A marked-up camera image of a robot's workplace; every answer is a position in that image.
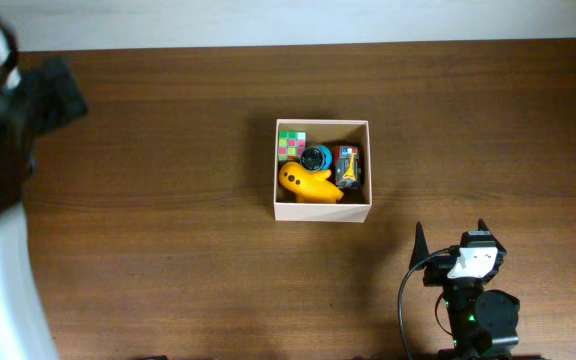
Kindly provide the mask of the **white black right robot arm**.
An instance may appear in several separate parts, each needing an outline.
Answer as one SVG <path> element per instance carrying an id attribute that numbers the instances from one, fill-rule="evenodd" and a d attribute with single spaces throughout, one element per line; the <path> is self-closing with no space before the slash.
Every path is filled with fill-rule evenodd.
<path id="1" fill-rule="evenodd" d="M 424 272 L 423 285 L 442 289 L 453 340 L 439 359 L 510 359 L 519 343 L 520 301 L 484 286 L 499 272 L 506 249 L 483 220 L 462 234 L 460 243 L 431 253 L 421 224 L 416 225 L 409 271 Z"/>

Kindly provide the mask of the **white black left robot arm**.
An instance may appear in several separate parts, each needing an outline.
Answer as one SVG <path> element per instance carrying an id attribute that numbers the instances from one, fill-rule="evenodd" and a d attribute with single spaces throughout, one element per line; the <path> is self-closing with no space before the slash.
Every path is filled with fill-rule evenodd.
<path id="1" fill-rule="evenodd" d="M 12 29 L 0 18 L 0 359 L 55 359 L 28 249 L 25 181 L 37 137 L 87 115 L 67 63 L 53 57 L 22 71 Z"/>

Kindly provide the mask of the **yellow rubber animal toy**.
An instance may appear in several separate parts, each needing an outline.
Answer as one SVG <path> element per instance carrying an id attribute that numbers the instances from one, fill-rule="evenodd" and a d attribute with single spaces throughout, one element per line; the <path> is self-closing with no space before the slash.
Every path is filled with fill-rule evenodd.
<path id="1" fill-rule="evenodd" d="M 310 172 L 300 163 L 287 162 L 279 170 L 278 181 L 298 203 L 336 204 L 344 193 L 329 180 L 331 175 L 331 170 Z"/>

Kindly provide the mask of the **black round turbine cap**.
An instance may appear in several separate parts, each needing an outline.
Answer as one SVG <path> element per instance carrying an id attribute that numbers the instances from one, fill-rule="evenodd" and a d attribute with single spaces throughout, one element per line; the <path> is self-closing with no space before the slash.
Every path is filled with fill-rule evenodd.
<path id="1" fill-rule="evenodd" d="M 300 164 L 309 172 L 324 171 L 328 168 L 327 155 L 320 146 L 307 147 L 300 156 Z"/>

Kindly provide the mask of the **blue ball with eye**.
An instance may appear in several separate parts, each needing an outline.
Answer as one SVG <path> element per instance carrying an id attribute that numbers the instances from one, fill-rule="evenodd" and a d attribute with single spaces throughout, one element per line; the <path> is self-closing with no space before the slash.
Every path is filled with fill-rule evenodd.
<path id="1" fill-rule="evenodd" d="M 313 145 L 313 146 L 320 146 L 325 151 L 327 155 L 327 165 L 328 165 L 328 168 L 326 170 L 328 170 L 332 164 L 332 152 L 324 145 Z"/>

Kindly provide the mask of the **multicoloured puzzle cube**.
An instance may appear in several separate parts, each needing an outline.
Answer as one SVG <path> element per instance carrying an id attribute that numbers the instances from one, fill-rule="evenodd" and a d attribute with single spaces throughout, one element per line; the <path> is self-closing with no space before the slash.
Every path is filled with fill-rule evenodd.
<path id="1" fill-rule="evenodd" d="M 305 132 L 280 131 L 277 141 L 277 160 L 279 162 L 299 161 L 306 148 Z"/>

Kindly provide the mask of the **grey red toy car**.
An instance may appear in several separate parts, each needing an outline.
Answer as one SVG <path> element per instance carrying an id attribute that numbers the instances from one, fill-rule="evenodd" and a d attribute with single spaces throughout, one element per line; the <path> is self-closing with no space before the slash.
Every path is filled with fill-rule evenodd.
<path id="1" fill-rule="evenodd" d="M 358 190 L 362 186 L 361 152 L 358 147 L 339 145 L 334 148 L 334 183 L 342 190 Z"/>

